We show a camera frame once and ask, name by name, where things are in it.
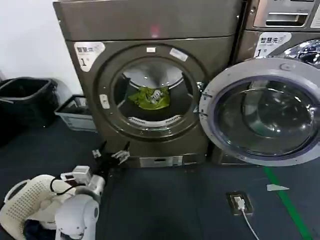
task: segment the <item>white cable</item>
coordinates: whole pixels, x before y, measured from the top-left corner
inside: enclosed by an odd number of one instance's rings
[[[255,239],[256,240],[259,240],[259,237],[258,235],[256,234],[256,232],[254,231],[254,229],[252,228],[250,222],[248,221],[248,218],[246,216],[246,213],[245,213],[245,209],[246,209],[246,203],[245,203],[245,200],[242,199],[240,196],[235,196],[234,197],[234,201],[236,202],[236,204],[238,205],[238,209],[242,212],[242,215],[244,217],[244,220],[246,222],[246,224],[248,225],[248,227],[250,228],[252,234],[254,235]]]
[[[247,218],[247,216],[246,216],[246,214],[245,214],[245,210],[244,210],[244,209],[241,209],[241,212],[242,212],[242,215],[243,215],[243,217],[244,217],[244,220],[245,220],[246,224],[247,224],[248,227],[250,228],[250,230],[251,230],[252,234],[254,235],[255,239],[256,239],[256,240],[259,240],[258,235],[256,234],[256,232],[255,232],[254,229],[252,228],[250,222],[248,221],[248,218]]]

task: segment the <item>washing machine door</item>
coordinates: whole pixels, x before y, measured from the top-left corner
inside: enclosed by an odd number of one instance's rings
[[[297,59],[264,57],[215,77],[199,104],[201,125],[226,154],[262,166],[320,156],[320,70]]]

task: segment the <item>plastic bin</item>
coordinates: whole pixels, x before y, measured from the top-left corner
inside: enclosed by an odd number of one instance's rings
[[[55,114],[60,116],[71,130],[97,132],[83,95],[73,95],[55,111]]]
[[[22,126],[47,127],[58,106],[55,84],[50,79],[11,79],[0,87],[0,105]]]
[[[9,80],[0,81],[0,87]],[[9,114],[7,114],[0,104],[0,146],[8,143],[17,134],[22,132],[23,127],[19,125]]]

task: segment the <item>washing machine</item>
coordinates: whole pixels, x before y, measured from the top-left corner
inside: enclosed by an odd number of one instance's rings
[[[319,4],[319,0],[244,0],[232,62],[282,56],[319,68]],[[251,87],[264,87],[264,83],[256,82]],[[222,165],[245,164],[218,147],[213,150],[211,159]]]
[[[229,158],[284,167],[320,157],[320,69],[264,56],[233,65],[203,91],[200,122]]]
[[[105,150],[132,167],[202,161],[208,82],[231,57],[241,0],[62,0],[54,3]]]

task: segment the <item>dark gray floor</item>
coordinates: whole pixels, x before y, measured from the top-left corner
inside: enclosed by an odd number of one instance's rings
[[[40,174],[58,175],[91,165],[96,133],[69,130],[58,120],[26,131],[0,148],[0,198],[17,182]],[[274,173],[296,206],[313,239],[320,239],[320,161],[277,168]],[[253,240],[240,216],[233,216],[226,192],[245,191],[254,208],[249,221],[261,240],[301,236],[259,167],[127,169],[113,174],[103,194],[97,240]],[[0,232],[1,240],[9,240]]]

